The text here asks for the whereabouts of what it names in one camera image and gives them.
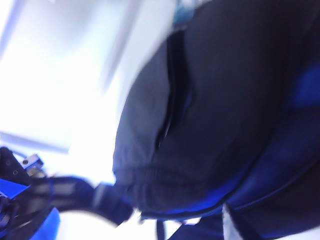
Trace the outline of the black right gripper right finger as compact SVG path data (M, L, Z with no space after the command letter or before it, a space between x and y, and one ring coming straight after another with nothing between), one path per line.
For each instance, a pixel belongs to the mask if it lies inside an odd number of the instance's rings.
M224 240L262 240L263 238L245 222L227 203L223 204Z

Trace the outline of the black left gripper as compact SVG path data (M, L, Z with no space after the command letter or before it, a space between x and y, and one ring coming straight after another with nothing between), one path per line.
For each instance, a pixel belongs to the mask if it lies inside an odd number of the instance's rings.
M35 176L43 166L44 162L37 154L26 156L7 147L0 148L0 172L9 178Z

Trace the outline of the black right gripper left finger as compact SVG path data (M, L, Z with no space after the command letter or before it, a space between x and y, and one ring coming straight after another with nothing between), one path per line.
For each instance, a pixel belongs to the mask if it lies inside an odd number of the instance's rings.
M48 216L45 217L43 223L40 224L40 227L35 231L32 240L55 240L58 234L60 226L60 215L59 211L53 207Z

